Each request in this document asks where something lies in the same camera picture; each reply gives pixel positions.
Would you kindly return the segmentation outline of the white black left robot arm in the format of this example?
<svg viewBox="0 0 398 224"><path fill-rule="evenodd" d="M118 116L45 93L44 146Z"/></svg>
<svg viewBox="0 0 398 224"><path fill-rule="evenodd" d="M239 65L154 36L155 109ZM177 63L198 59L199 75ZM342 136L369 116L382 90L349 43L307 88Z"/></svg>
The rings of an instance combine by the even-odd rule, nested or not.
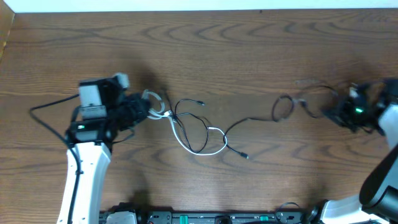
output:
<svg viewBox="0 0 398 224"><path fill-rule="evenodd" d="M81 120L66 131L68 170L58 223L98 223L103 185L118 132L133 130L149 116L149 91L109 100L80 93Z"/></svg>

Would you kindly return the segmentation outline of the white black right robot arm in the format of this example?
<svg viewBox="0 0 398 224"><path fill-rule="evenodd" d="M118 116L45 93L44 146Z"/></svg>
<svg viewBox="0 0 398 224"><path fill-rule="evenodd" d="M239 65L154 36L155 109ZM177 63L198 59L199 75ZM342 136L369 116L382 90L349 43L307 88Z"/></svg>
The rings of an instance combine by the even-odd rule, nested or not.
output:
<svg viewBox="0 0 398 224"><path fill-rule="evenodd" d="M388 155L364 181L359 194L327 200L312 212L311 223L397 223L397 80L352 85L323 114L352 132L386 137Z"/></svg>

